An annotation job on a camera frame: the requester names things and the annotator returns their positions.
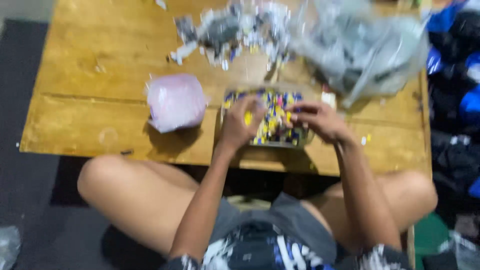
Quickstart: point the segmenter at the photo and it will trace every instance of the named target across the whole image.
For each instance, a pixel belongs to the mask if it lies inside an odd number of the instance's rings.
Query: gray shorts
[[[307,211],[299,200],[280,193],[269,210],[249,210],[240,212],[235,206],[222,199],[210,238],[213,243],[235,229],[237,226],[252,222],[269,222],[295,237],[311,251],[333,264],[336,258],[336,242],[325,227]]]

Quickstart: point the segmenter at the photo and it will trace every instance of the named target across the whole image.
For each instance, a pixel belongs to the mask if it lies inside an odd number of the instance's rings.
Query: person
[[[308,125],[335,148],[341,181],[322,195],[281,193],[269,210],[244,212],[222,198],[231,159],[266,112],[255,97],[228,110],[200,185],[167,164],[105,155],[84,165],[78,190],[120,230],[168,255],[164,269],[327,270],[342,266],[334,265],[337,244],[357,256],[357,269],[409,269],[400,233],[435,208],[431,179],[414,171],[374,177],[359,140],[322,102],[286,110],[292,124]]]

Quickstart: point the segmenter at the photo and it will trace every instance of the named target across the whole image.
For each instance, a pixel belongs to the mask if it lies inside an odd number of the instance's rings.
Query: dark floor
[[[76,191],[82,158],[19,153],[46,24],[5,21],[0,41],[0,226],[22,235],[16,269],[155,269],[162,258],[112,227]],[[183,167],[188,171],[195,168]],[[285,174],[230,170],[225,195],[273,199]],[[315,181],[312,193],[337,181]]]

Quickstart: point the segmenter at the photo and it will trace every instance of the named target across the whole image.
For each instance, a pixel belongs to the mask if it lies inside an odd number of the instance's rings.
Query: leg
[[[78,191],[116,227],[166,254],[197,183],[173,166],[106,155],[89,160]]]
[[[398,172],[377,178],[387,198],[387,203],[399,228],[404,232],[437,205],[437,193],[431,179],[418,172]],[[341,183],[330,187],[323,195],[302,201],[303,206],[314,215],[349,252],[361,247],[355,225],[347,217]]]

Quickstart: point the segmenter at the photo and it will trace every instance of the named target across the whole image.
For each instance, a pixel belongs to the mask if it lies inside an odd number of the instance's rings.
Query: knee
[[[99,185],[115,180],[115,171],[125,165],[127,160],[120,155],[103,155],[85,163],[80,171],[77,189],[84,199],[88,199]]]
[[[403,172],[403,179],[407,179],[407,197],[412,197],[430,213],[437,207],[438,196],[432,179],[417,171]]]

